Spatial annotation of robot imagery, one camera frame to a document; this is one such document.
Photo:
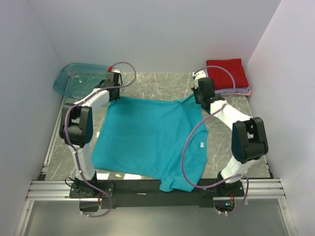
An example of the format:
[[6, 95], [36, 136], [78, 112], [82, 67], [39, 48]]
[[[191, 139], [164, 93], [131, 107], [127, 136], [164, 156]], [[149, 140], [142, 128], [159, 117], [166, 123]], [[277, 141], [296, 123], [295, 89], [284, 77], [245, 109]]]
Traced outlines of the teal transparent plastic basin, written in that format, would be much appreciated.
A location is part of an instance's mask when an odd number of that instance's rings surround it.
[[108, 67], [103, 65], [71, 63], [60, 71], [53, 88], [66, 98], [81, 99], [105, 79], [107, 71]]

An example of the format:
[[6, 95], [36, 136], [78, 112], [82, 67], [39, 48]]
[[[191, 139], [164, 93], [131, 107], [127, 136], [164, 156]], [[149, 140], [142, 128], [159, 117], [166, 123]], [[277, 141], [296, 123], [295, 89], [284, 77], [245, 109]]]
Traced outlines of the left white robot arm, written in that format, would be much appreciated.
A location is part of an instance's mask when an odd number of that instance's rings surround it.
[[120, 98], [120, 86], [123, 85], [119, 70], [106, 72], [92, 92], [73, 104], [66, 103], [62, 109], [59, 136], [72, 152], [75, 163], [75, 178], [86, 180], [81, 192], [88, 198], [98, 193], [98, 184], [92, 179], [96, 176], [92, 165], [90, 143], [94, 134], [93, 114], [102, 105]]

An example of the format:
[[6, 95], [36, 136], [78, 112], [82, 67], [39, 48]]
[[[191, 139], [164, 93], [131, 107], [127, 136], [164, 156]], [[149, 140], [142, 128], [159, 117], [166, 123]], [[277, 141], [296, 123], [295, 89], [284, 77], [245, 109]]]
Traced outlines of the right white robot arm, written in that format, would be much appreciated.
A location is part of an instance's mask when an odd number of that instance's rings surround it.
[[196, 104], [232, 131], [232, 157], [219, 173], [223, 180], [216, 184], [217, 193], [227, 196], [233, 191], [233, 183], [239, 181], [251, 165], [268, 152], [264, 122], [259, 117], [252, 118], [243, 114], [217, 95], [213, 79], [195, 78], [192, 91]]

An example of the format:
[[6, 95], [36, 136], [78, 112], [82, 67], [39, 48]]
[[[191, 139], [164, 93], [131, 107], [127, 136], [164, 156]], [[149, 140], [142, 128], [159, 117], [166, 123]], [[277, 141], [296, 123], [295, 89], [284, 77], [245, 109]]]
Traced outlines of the teal t-shirt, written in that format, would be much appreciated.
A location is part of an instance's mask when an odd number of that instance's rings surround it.
[[159, 179], [164, 192], [190, 192], [208, 160], [201, 120], [193, 95], [174, 101], [122, 97], [107, 109], [93, 166]]

